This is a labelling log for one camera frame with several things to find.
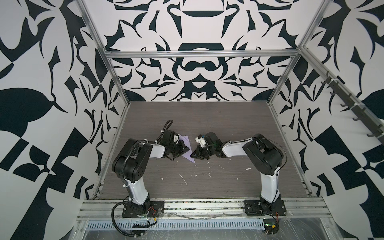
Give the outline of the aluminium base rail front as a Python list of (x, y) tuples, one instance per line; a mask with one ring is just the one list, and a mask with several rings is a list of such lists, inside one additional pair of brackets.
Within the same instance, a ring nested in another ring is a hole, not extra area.
[[(168, 199), (160, 207), (153, 207), (149, 218), (174, 219), (245, 218), (251, 208), (245, 199)], [(283, 205), (273, 215), (282, 218), (331, 218), (331, 212), (323, 198), (283, 198)], [(120, 200), (84, 201), (77, 220), (109, 220), (112, 208)]]

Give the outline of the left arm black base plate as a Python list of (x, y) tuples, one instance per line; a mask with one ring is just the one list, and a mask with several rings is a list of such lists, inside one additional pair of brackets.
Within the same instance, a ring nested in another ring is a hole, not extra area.
[(123, 207), (123, 218), (138, 218), (138, 217), (149, 217), (156, 218), (163, 214), (165, 207), (164, 201), (152, 201), (146, 200), (143, 205), (132, 203), (131, 201), (124, 204)]

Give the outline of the aluminium frame corner post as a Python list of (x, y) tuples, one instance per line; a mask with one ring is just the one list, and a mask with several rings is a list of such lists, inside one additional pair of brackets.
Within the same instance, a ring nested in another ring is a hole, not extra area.
[(312, 21), (309, 24), (308, 29), (306, 30), (302, 40), (298, 44), (296, 50), (295, 50), (295, 55), (291, 57), (290, 62), (288, 63), (285, 71), (283, 72), (281, 78), (278, 80), (278, 83), (273, 90), (271, 96), (268, 99), (268, 104), (271, 106), (274, 102), (274, 100), (277, 98), (279, 95), (280, 91), (282, 90), (283, 86), (285, 85), (285, 82), (287, 81), (289, 74), (293, 71), (294, 67), (300, 60), (302, 56), (302, 50), (305, 48), (305, 46), (308, 44), (310, 41), (311, 37), (314, 35), (315, 30), (318, 28), (320, 25), (321, 21), (323, 20), (327, 9), (331, 5), (333, 1), (331, 0), (323, 0), (316, 11), (316, 14), (314, 15)]
[(110, 60), (107, 58), (107, 55), (106, 55), (106, 52), (105, 52), (105, 47), (103, 45), (103, 42), (102, 42), (102, 39), (101, 37), (99, 36), (98, 34), (98, 31), (96, 29), (96, 26), (91, 18), (91, 14), (86, 6), (86, 3), (85, 1), (83, 0), (76, 0), (76, 4), (80, 10), (80, 13), (82, 15), (82, 19), (86, 25), (86, 27), (89, 29), (90, 31), (90, 35), (97, 47), (97, 50), (102, 58), (102, 61), (104, 63), (104, 65), (106, 66), (108, 72), (111, 74), (112, 76), (112, 80), (115, 84), (115, 86), (117, 87), (117, 90), (118, 90), (118, 93), (120, 94), (120, 96), (122, 97), (125, 105), (127, 107), (130, 106), (130, 101), (125, 93), (125, 90), (123, 89), (123, 86), (122, 86), (122, 83), (120, 81), (120, 78), (118, 77), (113, 65), (111, 64)]

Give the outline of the lilac square paper sheet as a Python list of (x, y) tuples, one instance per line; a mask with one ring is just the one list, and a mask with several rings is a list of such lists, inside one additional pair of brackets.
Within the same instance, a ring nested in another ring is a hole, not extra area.
[(195, 159), (191, 157), (192, 147), (191, 147), (189, 137), (180, 135), (180, 140), (182, 140), (184, 142), (184, 145), (189, 148), (189, 150), (186, 153), (182, 154), (182, 157), (184, 157), (185, 159), (189, 160), (192, 163), (195, 163)]

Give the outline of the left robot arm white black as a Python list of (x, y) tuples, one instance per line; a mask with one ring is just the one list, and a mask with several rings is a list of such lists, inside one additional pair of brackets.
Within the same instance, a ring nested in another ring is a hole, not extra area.
[(171, 161), (191, 152), (190, 141), (174, 131), (162, 130), (155, 141), (129, 139), (112, 163), (112, 171), (128, 189), (133, 204), (143, 206), (149, 197), (143, 176), (150, 159)]

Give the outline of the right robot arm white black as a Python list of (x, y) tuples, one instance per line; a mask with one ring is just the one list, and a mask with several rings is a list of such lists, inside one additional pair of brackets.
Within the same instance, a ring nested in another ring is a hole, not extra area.
[(191, 158), (208, 160), (211, 156), (218, 158), (248, 157), (261, 174), (261, 200), (268, 205), (274, 204), (280, 198), (279, 173), (283, 167), (285, 154), (277, 144), (262, 134), (253, 137), (222, 142), (215, 133), (209, 132), (195, 138), (197, 148)]

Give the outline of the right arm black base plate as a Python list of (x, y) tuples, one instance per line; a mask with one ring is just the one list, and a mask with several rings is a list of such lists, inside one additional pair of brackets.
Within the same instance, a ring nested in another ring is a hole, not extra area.
[(278, 198), (275, 202), (269, 203), (261, 198), (260, 200), (244, 200), (245, 213), (247, 216), (285, 216), (287, 209), (283, 200)]

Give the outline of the hook rail on right wall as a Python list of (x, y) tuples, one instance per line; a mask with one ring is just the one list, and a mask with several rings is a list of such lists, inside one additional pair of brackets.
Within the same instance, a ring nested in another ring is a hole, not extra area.
[(358, 97), (349, 90), (341, 80), (326, 72), (326, 79), (322, 85), (331, 88), (331, 96), (338, 96), (341, 101), (342, 108), (350, 110), (354, 113), (353, 121), (361, 122), (370, 133), (368, 138), (376, 138), (382, 145), (384, 144), (384, 123), (365, 105)]

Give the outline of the aluminium frame corner post left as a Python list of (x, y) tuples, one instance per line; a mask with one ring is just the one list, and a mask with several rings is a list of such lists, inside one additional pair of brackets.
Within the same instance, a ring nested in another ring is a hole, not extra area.
[(103, 42), (102, 42), (102, 39), (101, 37), (99, 36), (98, 34), (98, 31), (96, 29), (96, 26), (91, 18), (91, 14), (86, 6), (86, 3), (85, 1), (83, 0), (76, 0), (76, 4), (80, 10), (80, 13), (82, 15), (82, 19), (86, 25), (86, 27), (89, 29), (90, 31), (90, 35), (97, 47), (97, 50), (102, 58), (102, 61), (104, 63), (104, 65), (106, 66), (108, 72), (111, 74), (112, 76), (112, 80), (115, 84), (115, 86), (117, 87), (117, 90), (118, 90), (118, 93), (120, 94), (120, 96), (122, 97), (125, 105), (127, 107), (130, 106), (130, 101), (125, 93), (125, 90), (123, 89), (123, 86), (122, 86), (122, 83), (120, 81), (120, 78), (118, 77), (113, 65), (111, 64), (110, 60), (107, 58), (107, 55), (106, 55), (106, 52), (105, 52), (105, 47), (103, 45)]

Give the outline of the aluminium horizontal back bar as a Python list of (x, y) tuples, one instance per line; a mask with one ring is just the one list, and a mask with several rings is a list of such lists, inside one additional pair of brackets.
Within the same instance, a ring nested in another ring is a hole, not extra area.
[(223, 51), (105, 51), (108, 59), (126, 58), (210, 58), (210, 57), (292, 57), (295, 50), (223, 50)]

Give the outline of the small green circuit board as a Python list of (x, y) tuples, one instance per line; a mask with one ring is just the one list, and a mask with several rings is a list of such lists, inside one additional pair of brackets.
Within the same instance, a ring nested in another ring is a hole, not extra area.
[(264, 232), (267, 235), (273, 236), (280, 230), (280, 225), (277, 221), (273, 219), (263, 219), (264, 223)]

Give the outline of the aluminium frame corner post right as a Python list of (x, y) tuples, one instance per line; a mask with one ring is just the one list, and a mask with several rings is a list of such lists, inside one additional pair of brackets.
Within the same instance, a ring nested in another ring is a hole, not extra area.
[(278, 83), (273, 90), (271, 96), (268, 99), (268, 104), (271, 106), (274, 102), (274, 100), (277, 98), (279, 95), (280, 91), (282, 90), (283, 86), (285, 85), (285, 82), (287, 81), (289, 74), (293, 71), (294, 67), (300, 60), (302, 56), (302, 50), (305, 48), (305, 46), (308, 44), (310, 41), (311, 37), (314, 35), (315, 30), (318, 28), (320, 25), (321, 21), (323, 20), (327, 9), (331, 5), (333, 1), (331, 0), (323, 0), (316, 11), (316, 14), (314, 15), (312, 21), (309, 24), (308, 29), (306, 30), (302, 40), (298, 44), (296, 50), (295, 50), (295, 55), (291, 57), (290, 62), (288, 63), (285, 71), (283, 72), (281, 78), (278, 80)]

